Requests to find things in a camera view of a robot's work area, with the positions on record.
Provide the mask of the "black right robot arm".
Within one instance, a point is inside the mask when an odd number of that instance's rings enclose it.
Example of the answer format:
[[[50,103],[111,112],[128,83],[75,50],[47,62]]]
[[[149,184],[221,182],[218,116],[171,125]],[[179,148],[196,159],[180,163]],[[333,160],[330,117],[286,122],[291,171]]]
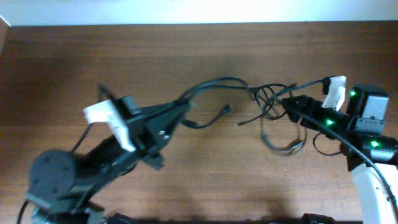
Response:
[[[386,90],[355,84],[344,113],[300,95],[281,103],[289,119],[340,142],[359,194],[363,223],[397,223],[397,139],[383,135]]]

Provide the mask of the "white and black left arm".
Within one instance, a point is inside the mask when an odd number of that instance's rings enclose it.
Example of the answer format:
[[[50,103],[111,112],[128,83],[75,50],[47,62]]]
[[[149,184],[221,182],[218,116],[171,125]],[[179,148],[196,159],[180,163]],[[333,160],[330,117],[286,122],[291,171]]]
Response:
[[[113,134],[86,154],[50,149],[34,160],[25,195],[32,223],[100,223],[104,209],[92,196],[139,162],[160,170],[160,152],[190,107],[176,100],[139,108],[127,96],[85,108],[89,124],[106,123]]]

